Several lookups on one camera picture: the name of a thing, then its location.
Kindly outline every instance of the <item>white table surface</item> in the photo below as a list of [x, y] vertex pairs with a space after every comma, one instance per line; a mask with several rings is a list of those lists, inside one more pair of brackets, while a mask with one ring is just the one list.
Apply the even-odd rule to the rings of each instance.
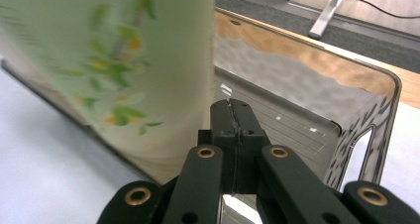
[[[417, 212], [419, 121], [399, 105], [381, 183]], [[0, 70], [1, 223], [95, 223], [118, 188], [144, 178]]]

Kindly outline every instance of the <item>gray floor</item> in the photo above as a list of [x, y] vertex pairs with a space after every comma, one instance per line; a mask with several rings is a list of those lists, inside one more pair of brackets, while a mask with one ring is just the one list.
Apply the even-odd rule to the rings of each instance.
[[[319, 12], [286, 0], [216, 0], [216, 6], [306, 36]], [[321, 42], [420, 73], [420, 39], [335, 17]]]

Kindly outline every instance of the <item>cable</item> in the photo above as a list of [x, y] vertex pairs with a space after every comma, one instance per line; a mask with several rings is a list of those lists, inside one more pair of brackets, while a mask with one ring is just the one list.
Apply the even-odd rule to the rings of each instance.
[[363, 2], [363, 3], [366, 3], [366, 4], [370, 5], [371, 7], [373, 7], [373, 8], [375, 8], [375, 9], [379, 10], [380, 12], [382, 12], [382, 13], [384, 13], [384, 14], [386, 14], [386, 15], [389, 15], [389, 16], [391, 16], [391, 17], [394, 17], [394, 18], [400, 18], [400, 19], [419, 19], [419, 18], [420, 18], [420, 15], [418, 15], [418, 16], [399, 16], [399, 15], [395, 15], [395, 14], [389, 13], [389, 12], [387, 12], [387, 11], [385, 11], [385, 10], [383, 10], [383, 9], [379, 8], [378, 6], [376, 6], [376, 5], [374, 5], [374, 4], [370, 3], [370, 2], [368, 2], [368, 1], [366, 1], [366, 0], [359, 0], [359, 1], [361, 1], [361, 2]]

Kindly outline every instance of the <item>metal stand leg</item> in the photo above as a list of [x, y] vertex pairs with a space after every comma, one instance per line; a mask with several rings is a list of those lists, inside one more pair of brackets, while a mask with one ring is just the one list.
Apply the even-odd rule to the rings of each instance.
[[330, 0], [309, 32], [309, 38], [319, 40], [342, 0]]

